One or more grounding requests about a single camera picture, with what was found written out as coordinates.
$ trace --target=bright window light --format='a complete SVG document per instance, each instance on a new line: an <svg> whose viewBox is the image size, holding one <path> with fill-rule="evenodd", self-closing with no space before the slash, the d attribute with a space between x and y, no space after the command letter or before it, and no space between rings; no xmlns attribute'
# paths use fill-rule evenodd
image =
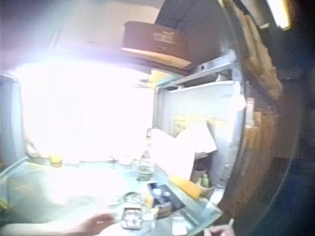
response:
<svg viewBox="0 0 315 236"><path fill-rule="evenodd" d="M278 27L283 30L290 28L290 18L286 0L267 0L271 13Z"/></svg>
<svg viewBox="0 0 315 236"><path fill-rule="evenodd" d="M148 74L98 61L29 63L15 73L22 87L27 140L64 162L140 158L152 126L153 90L136 88Z"/></svg>

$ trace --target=glass table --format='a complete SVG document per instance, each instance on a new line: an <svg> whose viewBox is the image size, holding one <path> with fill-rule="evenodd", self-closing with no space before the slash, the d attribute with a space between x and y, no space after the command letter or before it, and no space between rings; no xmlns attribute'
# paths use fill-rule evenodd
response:
<svg viewBox="0 0 315 236"><path fill-rule="evenodd" d="M89 212L122 211L122 196L143 193L148 182L137 181L137 164L130 166L108 162L83 162L78 166L50 167L48 160L24 158L0 173L0 199L26 221L45 223ZM168 181L156 166L153 181L166 184L186 205L174 215L185 219L188 235L195 235L211 225L222 211L206 199L194 200ZM127 235L172 235L172 216L157 220L155 227L144 222L140 231Z"/></svg>

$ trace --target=cardboard box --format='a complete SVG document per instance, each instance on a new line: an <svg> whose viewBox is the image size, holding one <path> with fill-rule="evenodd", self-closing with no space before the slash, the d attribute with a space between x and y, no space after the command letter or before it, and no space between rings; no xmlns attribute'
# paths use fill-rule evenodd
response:
<svg viewBox="0 0 315 236"><path fill-rule="evenodd" d="M150 23L128 21L122 50L135 57L184 68L191 63L185 35L178 30Z"/></svg>

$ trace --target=metal shelf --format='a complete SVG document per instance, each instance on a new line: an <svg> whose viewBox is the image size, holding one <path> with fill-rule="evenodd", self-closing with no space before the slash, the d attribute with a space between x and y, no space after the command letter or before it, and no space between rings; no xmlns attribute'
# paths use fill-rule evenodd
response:
<svg viewBox="0 0 315 236"><path fill-rule="evenodd" d="M190 80L199 79L199 78L202 78L202 77L214 74L214 73L221 72L226 69L231 69L235 60L236 60L236 55L234 53L234 50L229 50L226 55L199 65L196 69L194 69L195 73L188 75L186 77L180 78L178 80L172 81L165 85L162 85L159 88L163 89L163 88L179 85L181 83L184 83Z"/></svg>

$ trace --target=small bottle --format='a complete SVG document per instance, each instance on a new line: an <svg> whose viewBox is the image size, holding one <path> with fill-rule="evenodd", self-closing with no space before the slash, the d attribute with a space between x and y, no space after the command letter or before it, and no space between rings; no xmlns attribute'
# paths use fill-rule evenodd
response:
<svg viewBox="0 0 315 236"><path fill-rule="evenodd" d="M144 150L138 170L138 180L139 181L148 181L151 179L154 171L154 163L150 157L150 148L151 148L151 129L147 131L147 144L146 149Z"/></svg>

